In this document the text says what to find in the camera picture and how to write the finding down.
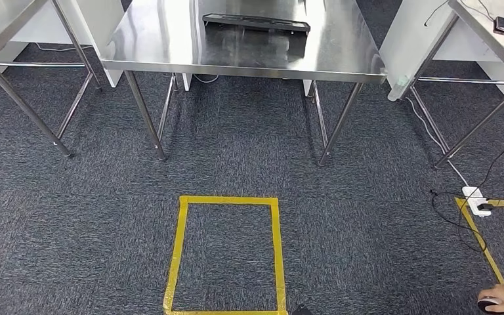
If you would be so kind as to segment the person's hand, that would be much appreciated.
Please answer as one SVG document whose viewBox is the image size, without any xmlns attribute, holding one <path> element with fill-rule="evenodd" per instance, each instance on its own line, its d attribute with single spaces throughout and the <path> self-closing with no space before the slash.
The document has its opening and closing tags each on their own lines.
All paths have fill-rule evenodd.
<svg viewBox="0 0 504 315">
<path fill-rule="evenodd" d="M 487 314 L 504 314 L 504 284 L 482 290 L 478 295 L 477 306 Z"/>
</svg>

